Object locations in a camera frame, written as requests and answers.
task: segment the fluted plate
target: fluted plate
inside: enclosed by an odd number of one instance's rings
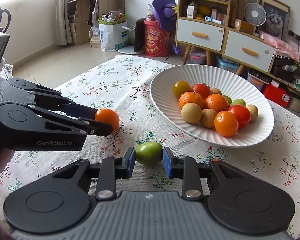
[[[247,105],[253,104],[259,110],[258,118],[248,126],[238,130],[232,137],[223,137],[214,129],[198,124],[189,124],[181,117],[178,100],[172,93],[172,86],[179,80],[190,86],[206,83],[210,88],[218,88],[232,100],[242,98]],[[175,127],[202,141],[224,147],[249,147],[267,139],[270,135],[274,116],[267,99],[248,81],[229,71],[205,65],[180,65],[158,73],[150,84],[150,96],[160,113]]]

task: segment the gray curtain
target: gray curtain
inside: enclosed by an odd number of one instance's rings
[[[68,0],[54,0],[55,6],[55,44],[67,45],[72,42],[69,18]]]

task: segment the floral tablecloth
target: floral tablecloth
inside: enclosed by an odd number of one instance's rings
[[[57,90],[76,103],[111,108],[121,119],[118,130],[110,136],[88,136],[80,152],[16,152],[0,174],[0,224],[7,227],[2,204],[12,191],[58,170],[81,158],[91,163],[101,162],[111,155],[123,155],[134,146],[157,141],[169,146],[175,155],[188,155],[207,163],[218,158],[263,179],[288,192],[296,212],[288,233],[300,236],[300,118],[279,105],[272,106],[274,130],[263,143],[249,148],[234,149],[196,140],[171,125],[153,105],[149,95],[152,78],[165,63],[134,56],[117,56],[73,80]],[[203,182],[205,193],[208,187]],[[96,186],[93,180],[91,192]],[[154,167],[136,163],[130,180],[117,181],[117,190],[178,190],[180,179],[168,179],[161,164]]]

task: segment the white star logo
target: white star logo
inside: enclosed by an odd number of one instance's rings
[[[154,195],[152,195],[152,194],[150,194],[150,193],[149,193],[148,195],[146,195],[146,198],[147,198],[147,199],[151,199],[151,198],[153,198],[153,197],[154,197]]]

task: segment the picture frame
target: picture frame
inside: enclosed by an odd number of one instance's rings
[[[290,6],[278,0],[259,0],[259,4],[265,9],[266,22],[257,28],[280,40],[285,40],[288,33]]]

